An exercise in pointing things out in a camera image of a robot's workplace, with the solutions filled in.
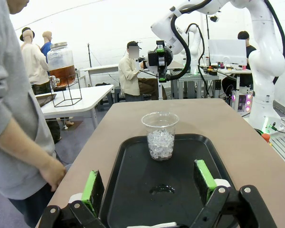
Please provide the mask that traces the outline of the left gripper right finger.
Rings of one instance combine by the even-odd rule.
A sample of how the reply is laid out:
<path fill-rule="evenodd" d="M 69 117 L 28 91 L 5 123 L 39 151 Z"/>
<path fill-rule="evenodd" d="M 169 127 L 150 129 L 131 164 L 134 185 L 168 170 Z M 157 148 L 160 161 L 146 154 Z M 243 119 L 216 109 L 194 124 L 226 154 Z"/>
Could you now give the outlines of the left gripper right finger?
<path fill-rule="evenodd" d="M 276 228 L 261 194 L 253 185 L 239 190 L 217 185 L 203 160 L 194 161 L 194 181 L 203 208 L 191 228 L 215 228 L 223 215 L 232 215 L 241 228 Z"/>

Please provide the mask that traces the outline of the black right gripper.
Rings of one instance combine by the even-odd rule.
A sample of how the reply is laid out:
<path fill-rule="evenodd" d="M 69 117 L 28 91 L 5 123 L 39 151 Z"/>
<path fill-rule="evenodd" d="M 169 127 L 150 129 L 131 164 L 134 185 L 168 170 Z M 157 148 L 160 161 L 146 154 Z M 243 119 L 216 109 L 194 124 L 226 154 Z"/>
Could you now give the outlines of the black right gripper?
<path fill-rule="evenodd" d="M 158 82 L 165 83 L 170 81 L 170 75 L 167 73 L 167 66 L 173 60 L 173 52 L 165 47 L 164 40 L 156 41 L 157 48 L 148 52 L 148 68 L 158 67 Z"/>

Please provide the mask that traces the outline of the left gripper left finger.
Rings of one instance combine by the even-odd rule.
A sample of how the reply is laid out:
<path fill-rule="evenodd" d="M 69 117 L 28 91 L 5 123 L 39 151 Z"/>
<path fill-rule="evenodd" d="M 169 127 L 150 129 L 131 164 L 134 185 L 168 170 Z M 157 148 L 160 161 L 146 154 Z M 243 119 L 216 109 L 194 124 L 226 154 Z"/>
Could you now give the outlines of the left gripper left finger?
<path fill-rule="evenodd" d="M 64 208 L 49 205 L 40 219 L 40 228 L 104 228 L 98 218 L 105 188 L 99 171 L 91 171 L 80 199 Z"/>

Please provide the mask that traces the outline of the person's right hand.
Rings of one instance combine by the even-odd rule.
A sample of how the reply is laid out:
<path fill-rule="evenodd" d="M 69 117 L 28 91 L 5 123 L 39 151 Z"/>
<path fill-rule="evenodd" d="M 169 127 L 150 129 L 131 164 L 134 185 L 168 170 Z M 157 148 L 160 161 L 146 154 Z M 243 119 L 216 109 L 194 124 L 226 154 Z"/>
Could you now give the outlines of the person's right hand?
<path fill-rule="evenodd" d="M 53 157 L 49 159 L 39 168 L 39 172 L 43 179 L 51 186 L 51 191 L 57 190 L 63 180 L 66 169 L 61 162 Z"/>

